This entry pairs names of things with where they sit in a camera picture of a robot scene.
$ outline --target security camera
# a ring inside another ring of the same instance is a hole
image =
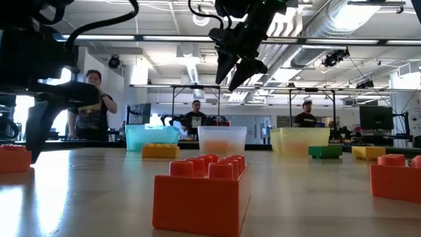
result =
[[[121,64],[121,61],[119,59],[118,55],[111,55],[111,59],[108,62],[108,66],[111,68],[118,68]]]

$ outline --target black t-shirt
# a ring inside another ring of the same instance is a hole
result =
[[[299,124],[300,128],[314,128],[317,124],[316,117],[304,112],[295,116],[294,123]]]
[[[191,126],[188,127],[188,135],[197,135],[197,127],[203,126],[206,121],[206,115],[202,112],[194,113],[193,111],[185,115],[191,121]]]
[[[107,106],[103,99],[96,105],[89,105],[70,112],[76,114],[76,135],[79,139],[107,141]]]

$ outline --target green lego brick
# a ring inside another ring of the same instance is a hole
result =
[[[309,147],[309,155],[313,159],[338,159],[342,155],[342,147],[340,145]]]

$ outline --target teal plastic bin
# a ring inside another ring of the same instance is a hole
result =
[[[177,144],[180,131],[173,126],[126,125],[128,151],[142,151],[145,144]]]

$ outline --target yellow plastic bin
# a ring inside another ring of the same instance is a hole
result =
[[[271,131],[270,137],[274,151],[307,157],[310,146],[329,145],[329,135],[329,128],[277,128]]]
[[[270,143],[272,144],[272,151],[281,152],[281,128],[271,129]]]

